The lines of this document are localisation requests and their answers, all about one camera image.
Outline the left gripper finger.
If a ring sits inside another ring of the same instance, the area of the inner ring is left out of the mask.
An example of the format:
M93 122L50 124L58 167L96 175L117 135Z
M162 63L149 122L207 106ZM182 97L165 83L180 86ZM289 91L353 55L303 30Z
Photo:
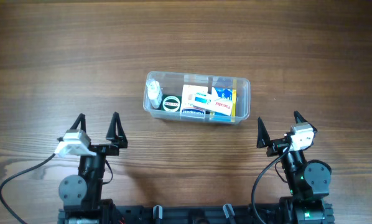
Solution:
M75 122L70 127L71 130L82 130L86 132L86 119L83 113L80 113Z
M117 146L127 146L128 140L121 125L118 112L114 112L106 135L106 140Z

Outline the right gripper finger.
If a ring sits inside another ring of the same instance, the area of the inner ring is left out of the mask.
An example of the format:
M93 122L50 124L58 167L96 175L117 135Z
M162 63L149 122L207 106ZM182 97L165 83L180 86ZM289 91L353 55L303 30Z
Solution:
M296 121L297 124L298 123L307 123L307 120L298 111L294 111L294 118L295 118L295 121ZM315 126L313 126L312 124L310 124L310 125L313 129L314 134L316 134L317 133L317 128Z
M267 132L267 129L264 125L263 120L259 117L258 118L258 136L257 136L257 148L264 148L268 147L271 142L271 138Z

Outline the white spray bottle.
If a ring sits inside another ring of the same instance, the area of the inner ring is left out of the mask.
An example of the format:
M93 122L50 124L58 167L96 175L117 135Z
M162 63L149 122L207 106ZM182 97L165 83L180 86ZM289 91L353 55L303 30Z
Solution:
M155 79L151 78L148 79L146 82L147 87L147 97L151 102L151 105L154 109L158 109L162 102L162 89L160 87L160 83Z

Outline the blue yellow VapoDrops box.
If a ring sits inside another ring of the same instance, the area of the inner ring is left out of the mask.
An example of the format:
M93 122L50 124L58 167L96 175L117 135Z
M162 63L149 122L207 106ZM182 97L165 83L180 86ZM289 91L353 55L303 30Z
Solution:
M216 94L220 98L231 100L233 103L233 108L229 116L222 113L211 111L210 119L213 121L224 121L234 123L236 115L237 81L232 78L215 77L213 78L212 84L213 86L210 93Z

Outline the green round-logo packet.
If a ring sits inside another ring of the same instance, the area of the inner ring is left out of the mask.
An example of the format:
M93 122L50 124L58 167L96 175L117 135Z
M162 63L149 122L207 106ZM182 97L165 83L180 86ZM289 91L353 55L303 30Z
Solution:
M176 95L164 95L160 109L166 112L179 112L182 104L182 97Z

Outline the white Panadol box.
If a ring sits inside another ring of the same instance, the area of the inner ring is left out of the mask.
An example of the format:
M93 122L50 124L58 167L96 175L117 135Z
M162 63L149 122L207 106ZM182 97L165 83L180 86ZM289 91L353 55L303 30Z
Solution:
M233 102L226 98L211 95L208 93L197 92L190 96L190 103L197 108L201 108L216 113L230 116L232 114Z

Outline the white orange medicine box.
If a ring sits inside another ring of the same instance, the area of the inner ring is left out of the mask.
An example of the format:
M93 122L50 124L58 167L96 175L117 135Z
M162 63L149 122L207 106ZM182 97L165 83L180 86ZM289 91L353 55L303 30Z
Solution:
M180 107L180 113L184 116L193 116L197 118L203 118L206 111L194 107L192 104L193 94L195 93L208 93L207 86L197 86L197 85L184 85L182 89L182 104Z

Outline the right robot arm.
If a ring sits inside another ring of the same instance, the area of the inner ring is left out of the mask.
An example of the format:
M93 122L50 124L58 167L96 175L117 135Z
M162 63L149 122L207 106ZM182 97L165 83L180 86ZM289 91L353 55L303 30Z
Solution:
M258 118L257 148L266 148L268 157L275 157L256 178L251 191L252 217L258 223L268 223L264 212L256 204L256 189L263 175L281 163L285 174L282 179L289 187L290 197L282 197L274 211L277 223L330 223L331 208L324 198L330 194L332 168L320 160L307 161L304 151L314 145L317 128L298 111L294 111L295 124L282 138L271 139L264 122Z

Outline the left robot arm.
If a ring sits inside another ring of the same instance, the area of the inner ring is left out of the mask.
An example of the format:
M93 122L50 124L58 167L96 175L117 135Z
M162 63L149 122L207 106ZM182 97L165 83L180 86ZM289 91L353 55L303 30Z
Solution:
M58 138L56 155L80 158L78 173L65 177L58 187L63 202L63 208L58 213L59 223L126 223L113 200L101 198L102 188L108 183L103 180L105 169L110 168L106 158L118 156L121 149L128 147L117 112L111 118L106 140L108 144L91 143L82 113L63 137Z

